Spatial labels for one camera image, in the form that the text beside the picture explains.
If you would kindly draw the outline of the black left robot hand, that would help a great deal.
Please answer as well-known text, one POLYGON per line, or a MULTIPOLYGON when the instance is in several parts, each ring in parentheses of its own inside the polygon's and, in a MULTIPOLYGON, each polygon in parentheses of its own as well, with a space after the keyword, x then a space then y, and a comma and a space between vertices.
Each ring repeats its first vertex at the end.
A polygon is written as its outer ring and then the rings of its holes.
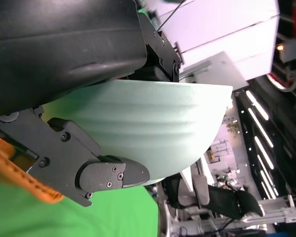
POLYGON ((179 81, 181 60, 134 0, 0 0, 0 173, 81 206, 95 192, 141 185, 148 169, 103 156, 71 120, 43 121, 43 105, 84 87, 131 79, 179 81))

